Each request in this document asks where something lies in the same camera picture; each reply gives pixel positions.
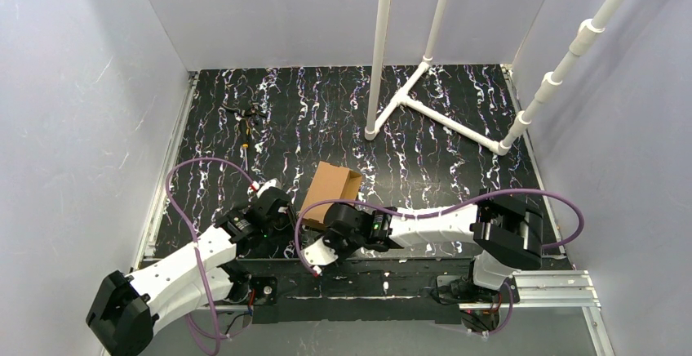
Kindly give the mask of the brown cardboard box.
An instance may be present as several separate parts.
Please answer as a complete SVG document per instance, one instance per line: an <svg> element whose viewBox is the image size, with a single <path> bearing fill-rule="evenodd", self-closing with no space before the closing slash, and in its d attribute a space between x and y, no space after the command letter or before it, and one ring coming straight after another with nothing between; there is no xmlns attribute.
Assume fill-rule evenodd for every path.
<svg viewBox="0 0 692 356"><path fill-rule="evenodd" d="M324 219L330 204L309 211L307 208L316 202L329 199L357 199L362 178L358 171L320 161L301 207L300 213L304 214L301 225L309 229L324 230Z"/></svg>

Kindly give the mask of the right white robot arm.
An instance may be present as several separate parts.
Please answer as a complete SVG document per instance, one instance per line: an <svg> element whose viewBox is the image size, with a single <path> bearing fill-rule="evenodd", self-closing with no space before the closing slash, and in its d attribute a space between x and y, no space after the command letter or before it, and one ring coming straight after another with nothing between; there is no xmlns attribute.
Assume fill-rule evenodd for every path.
<svg viewBox="0 0 692 356"><path fill-rule="evenodd" d="M498 192L463 207L422 211L335 202L324 224L322 236L301 253L315 273L359 249L386 252L445 242L479 246L481 253L466 274L435 286L443 303L495 302L508 278L542 266L542 211Z"/></svg>

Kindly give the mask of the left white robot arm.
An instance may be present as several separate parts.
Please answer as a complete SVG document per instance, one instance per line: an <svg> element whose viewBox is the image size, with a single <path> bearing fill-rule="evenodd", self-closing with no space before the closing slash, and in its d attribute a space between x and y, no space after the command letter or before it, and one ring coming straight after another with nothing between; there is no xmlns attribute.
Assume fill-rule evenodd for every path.
<svg viewBox="0 0 692 356"><path fill-rule="evenodd" d="M246 210L229 211L197 241L144 269L108 274L86 324L109 354L138 355L165 326L210 300L272 304L276 279L252 275L237 258L295 221L291 197L269 181Z"/></svg>

